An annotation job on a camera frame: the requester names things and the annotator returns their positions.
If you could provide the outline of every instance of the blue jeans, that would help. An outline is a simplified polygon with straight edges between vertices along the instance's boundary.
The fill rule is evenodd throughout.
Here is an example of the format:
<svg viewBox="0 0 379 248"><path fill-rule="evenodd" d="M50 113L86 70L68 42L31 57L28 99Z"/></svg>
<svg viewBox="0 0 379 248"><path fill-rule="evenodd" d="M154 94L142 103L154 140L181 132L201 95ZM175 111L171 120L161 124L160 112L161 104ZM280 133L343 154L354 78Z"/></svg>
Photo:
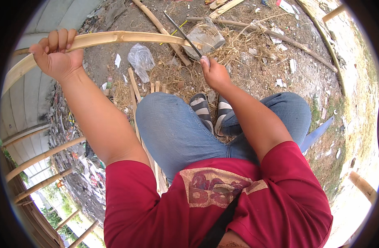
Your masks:
<svg viewBox="0 0 379 248"><path fill-rule="evenodd" d="M291 92L278 93L260 102L282 120L300 146L311 124L307 102ZM147 95L138 104L136 121L148 151L170 184L177 172L209 158L234 157L259 165L233 111L222 122L222 132L236 136L229 144L212 135L192 108L172 94L154 92Z"/></svg>

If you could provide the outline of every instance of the hand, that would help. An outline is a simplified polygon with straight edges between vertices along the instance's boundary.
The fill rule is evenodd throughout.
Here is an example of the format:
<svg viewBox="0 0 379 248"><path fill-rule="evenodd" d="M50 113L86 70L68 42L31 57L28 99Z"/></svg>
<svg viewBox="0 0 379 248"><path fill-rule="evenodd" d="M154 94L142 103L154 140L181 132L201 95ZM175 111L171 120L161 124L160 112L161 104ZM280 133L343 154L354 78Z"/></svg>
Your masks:
<svg viewBox="0 0 379 248"><path fill-rule="evenodd" d="M208 86L220 92L221 90L232 85L231 78L228 75L225 66L220 65L214 59L210 60L210 67L204 59L200 60L203 75Z"/></svg>
<svg viewBox="0 0 379 248"><path fill-rule="evenodd" d="M60 83L83 70L83 49L65 53L71 48L76 35L75 29L54 30L29 48L39 68Z"/></svg>

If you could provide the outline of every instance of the blue saw handle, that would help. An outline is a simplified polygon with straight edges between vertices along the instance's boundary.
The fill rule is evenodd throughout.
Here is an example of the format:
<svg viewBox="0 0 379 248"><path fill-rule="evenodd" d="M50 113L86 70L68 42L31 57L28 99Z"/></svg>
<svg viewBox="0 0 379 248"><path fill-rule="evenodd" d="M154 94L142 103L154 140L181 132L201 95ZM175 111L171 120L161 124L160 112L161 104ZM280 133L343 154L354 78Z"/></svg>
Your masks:
<svg viewBox="0 0 379 248"><path fill-rule="evenodd" d="M206 61L207 65L208 65L209 68L210 68L210 60L209 60L209 58L206 57L205 55L203 55L203 56L201 57L201 59L204 59L204 60Z"/></svg>

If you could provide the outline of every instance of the black strap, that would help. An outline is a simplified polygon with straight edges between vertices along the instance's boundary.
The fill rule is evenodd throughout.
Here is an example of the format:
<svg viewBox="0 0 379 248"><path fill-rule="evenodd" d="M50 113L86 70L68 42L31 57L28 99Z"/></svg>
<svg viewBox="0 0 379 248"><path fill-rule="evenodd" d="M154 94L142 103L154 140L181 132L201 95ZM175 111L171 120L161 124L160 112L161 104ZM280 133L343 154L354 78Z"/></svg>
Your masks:
<svg viewBox="0 0 379 248"><path fill-rule="evenodd" d="M238 205L240 194L241 193L235 197L235 199L227 206L224 212L222 212L220 217L218 217L216 223L214 223L212 228L210 228L210 230L207 232L198 248L215 248L218 246L225 234L225 229L234 218L235 208Z"/></svg>

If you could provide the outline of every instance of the foot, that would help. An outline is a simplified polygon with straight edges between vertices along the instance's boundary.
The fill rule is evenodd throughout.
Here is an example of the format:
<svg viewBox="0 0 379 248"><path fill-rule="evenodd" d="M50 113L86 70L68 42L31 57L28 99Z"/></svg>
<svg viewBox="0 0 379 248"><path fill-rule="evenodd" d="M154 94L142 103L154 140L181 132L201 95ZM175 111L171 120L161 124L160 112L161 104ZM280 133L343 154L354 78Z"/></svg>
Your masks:
<svg viewBox="0 0 379 248"><path fill-rule="evenodd" d="M217 122L215 126L215 132L218 136L224 136L221 132L221 123L224 117L232 111L231 105L220 95L218 98L218 112L217 112Z"/></svg>
<svg viewBox="0 0 379 248"><path fill-rule="evenodd" d="M193 111L198 115L201 119L202 123L206 126L206 128L212 133L213 132L213 124L212 119L210 117L209 106L207 104L206 95L203 93L198 93L193 96L190 100L190 106Z"/></svg>

